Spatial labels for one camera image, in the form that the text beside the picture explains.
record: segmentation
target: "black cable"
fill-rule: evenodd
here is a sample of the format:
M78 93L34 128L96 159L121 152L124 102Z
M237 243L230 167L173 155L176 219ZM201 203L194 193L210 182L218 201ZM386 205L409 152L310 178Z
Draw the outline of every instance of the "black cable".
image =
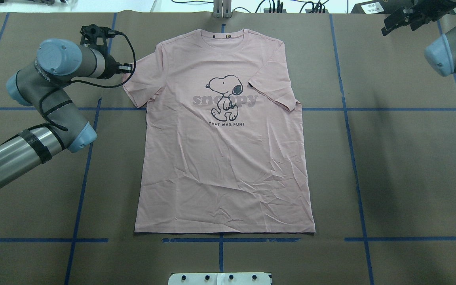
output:
M48 121L52 126L62 130L63 132L67 132L68 131L68 128L65 127L65 126L61 126L57 123L55 123L54 121L52 121L48 115L46 115L44 112L43 112L43 101L45 101L45 99L47 99L50 95L52 95L54 92L58 91L58 90L61 90L61 88L54 88L52 90L50 90L49 92L47 92L47 94L45 94L45 96L43 96L40 101L38 102L38 112L40 112L40 115L45 119L45 121Z
M302 10L304 9L304 7L311 3L313 5L313 9L314 9L314 5L315 5L315 2L312 2L312 1L307 1L307 2L304 2L304 4L302 5L302 8L300 8L300 11L299 11L299 14L302 13Z
M261 4L263 4L263 2L265 2L265 0L261 0L260 4L258 4L258 7L256 8L255 13L258 13L258 9L259 9L259 7L261 6Z
M233 11L235 11L236 9L244 9L244 10L248 11L249 13L251 13L251 11L249 11L248 9L246 9L244 7L236 7L235 9L233 9Z
M214 3L214 2L208 2L208 1L184 1L184 2L179 2L176 0L172 0L174 3L179 3L179 4L184 4L184 3L194 3L194 2L200 2L200 3Z
M91 83L89 81L84 81L84 80L73 80L73 81L69 81L68 83L84 83L84 84L87 84L87 85L101 87L101 88L116 88L116 87L119 87L119 86L123 86L125 83L127 83L129 81L129 79L133 76L133 74L135 73L135 70L136 70L135 50L133 49L133 46L131 45L131 42L130 42L128 36L126 36L123 32L120 32L120 31L115 31L115 32L117 34L120 34L121 36L123 36L126 39L126 41L128 42L128 45L131 48L131 52L133 54L133 70L130 72L130 76L128 76L128 78L125 81L123 81L122 83L119 83L119 84L113 85L113 86L98 85L98 84Z

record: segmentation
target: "t-shirt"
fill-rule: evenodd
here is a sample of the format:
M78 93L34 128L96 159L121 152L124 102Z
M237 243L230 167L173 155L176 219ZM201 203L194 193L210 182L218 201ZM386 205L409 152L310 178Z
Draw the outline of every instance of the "t-shirt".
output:
M123 87L147 104L135 232L315 232L284 42L194 30L159 43Z

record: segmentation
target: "sticker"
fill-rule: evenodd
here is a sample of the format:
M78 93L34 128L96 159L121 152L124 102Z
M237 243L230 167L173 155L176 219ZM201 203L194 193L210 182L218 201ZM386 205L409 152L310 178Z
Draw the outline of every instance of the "sticker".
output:
M380 13L381 11L385 11L379 2L365 4L360 7L362 7L365 14L375 14Z

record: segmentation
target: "metal bracket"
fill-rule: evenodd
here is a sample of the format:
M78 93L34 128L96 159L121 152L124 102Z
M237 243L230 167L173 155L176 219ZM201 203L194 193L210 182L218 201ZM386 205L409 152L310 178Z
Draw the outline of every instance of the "metal bracket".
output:
M172 274L168 285L272 285L272 274L264 272L225 272Z
M214 0L214 18L232 17L232 0Z

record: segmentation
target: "snoopy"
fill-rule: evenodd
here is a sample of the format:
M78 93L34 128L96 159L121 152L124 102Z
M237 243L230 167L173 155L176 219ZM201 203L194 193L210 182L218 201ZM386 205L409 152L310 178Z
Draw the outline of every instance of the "snoopy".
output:
M230 95L242 94L242 83L235 75L227 75L223 78L214 77L210 79L206 88L222 95L217 102L217 108L212 108L212 116L222 122L234 121L239 115L239 107L230 99Z

